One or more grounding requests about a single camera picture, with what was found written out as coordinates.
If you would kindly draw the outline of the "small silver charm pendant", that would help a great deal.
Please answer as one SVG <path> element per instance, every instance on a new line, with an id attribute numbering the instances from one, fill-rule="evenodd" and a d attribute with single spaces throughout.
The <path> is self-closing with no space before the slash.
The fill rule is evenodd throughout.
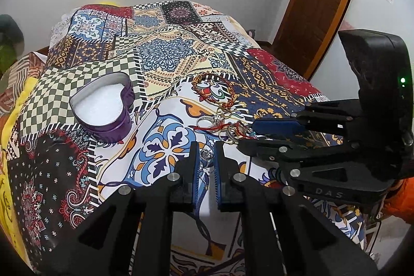
<path id="1" fill-rule="evenodd" d="M 214 153 L 211 149 L 203 148 L 200 151 L 201 159 L 204 160 L 206 163 L 209 163 L 213 160 Z"/>

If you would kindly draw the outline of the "purple heart-shaped jewelry box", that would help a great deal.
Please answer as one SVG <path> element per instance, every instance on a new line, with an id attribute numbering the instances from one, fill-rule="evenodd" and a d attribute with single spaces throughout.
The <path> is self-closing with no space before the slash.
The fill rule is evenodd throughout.
<path id="1" fill-rule="evenodd" d="M 130 76 L 108 73 L 84 85 L 69 99 L 76 121 L 94 138 L 111 144 L 122 140 L 132 127 L 130 112 L 135 92 Z"/>

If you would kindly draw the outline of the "yellow fleece blanket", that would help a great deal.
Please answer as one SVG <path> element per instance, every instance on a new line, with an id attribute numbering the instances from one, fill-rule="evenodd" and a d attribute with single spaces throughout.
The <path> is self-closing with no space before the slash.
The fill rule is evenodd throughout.
<path id="1" fill-rule="evenodd" d="M 11 244 L 12 252 L 18 253 L 20 260 L 24 261 L 30 269 L 32 266 L 18 228 L 18 219 L 11 196 L 6 148 L 11 140 L 13 126 L 37 82 L 37 78 L 28 77 L 12 112 L 1 117 L 1 233 L 6 236 L 6 242 Z"/>

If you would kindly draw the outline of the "brown wooden door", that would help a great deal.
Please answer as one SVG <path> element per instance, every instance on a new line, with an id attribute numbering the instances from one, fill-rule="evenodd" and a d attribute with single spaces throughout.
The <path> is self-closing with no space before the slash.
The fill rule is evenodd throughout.
<path id="1" fill-rule="evenodd" d="M 272 44 L 277 59 L 309 80 L 327 52 L 350 0 L 289 0 Z"/>

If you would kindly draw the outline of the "colourful patchwork bedspread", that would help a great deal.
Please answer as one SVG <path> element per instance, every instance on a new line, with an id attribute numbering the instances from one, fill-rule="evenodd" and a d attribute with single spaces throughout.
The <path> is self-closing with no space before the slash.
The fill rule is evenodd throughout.
<path id="1" fill-rule="evenodd" d="M 132 127 L 107 144 L 76 121 L 69 99 L 92 80 L 119 71 L 130 76 L 135 92 Z M 241 215 L 218 210 L 214 162 L 200 156 L 203 148 L 214 153 L 220 140 L 194 130 L 196 121 L 220 115 L 239 122 L 239 141 L 340 145 L 340 135 L 269 137 L 252 129 L 257 119 L 288 118 L 307 103 L 324 101 L 309 82 L 208 6 L 163 1 L 78 8 L 55 26 L 43 73 L 6 148 L 11 196 L 32 269 L 18 253 L 11 260 L 4 252 L 2 272 L 42 275 L 43 260 L 113 192 L 124 185 L 151 186 L 189 155 L 195 141 L 196 205 L 173 215 L 168 275 L 247 275 Z M 277 163 L 240 152 L 238 143 L 223 144 L 240 172 L 263 186 L 292 186 Z M 357 207 L 296 191 L 364 251 L 365 223 Z"/>

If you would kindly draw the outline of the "striped brown orange blanket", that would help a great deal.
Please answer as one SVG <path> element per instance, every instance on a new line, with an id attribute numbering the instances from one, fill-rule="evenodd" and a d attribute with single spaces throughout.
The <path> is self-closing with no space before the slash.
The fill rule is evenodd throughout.
<path id="1" fill-rule="evenodd" d="M 46 56 L 30 52 L 11 65 L 1 77 L 1 116 L 9 114 L 29 77 L 40 78 Z"/>

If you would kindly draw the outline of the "green patterned box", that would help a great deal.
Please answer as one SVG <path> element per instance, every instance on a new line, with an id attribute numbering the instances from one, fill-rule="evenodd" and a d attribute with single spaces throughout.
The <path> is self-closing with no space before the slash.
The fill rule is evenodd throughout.
<path id="1" fill-rule="evenodd" d="M 10 44 L 2 43 L 0 47 L 0 71 L 5 73 L 17 60 L 16 51 Z"/>

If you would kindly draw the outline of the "dark green round cushion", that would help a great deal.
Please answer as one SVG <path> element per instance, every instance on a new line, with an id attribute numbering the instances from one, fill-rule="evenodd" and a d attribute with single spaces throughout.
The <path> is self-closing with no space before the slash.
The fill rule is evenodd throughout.
<path id="1" fill-rule="evenodd" d="M 11 45 L 14 47 L 17 55 L 23 54 L 25 48 L 23 32 L 10 15 L 0 15 L 0 29 L 1 45 Z"/>

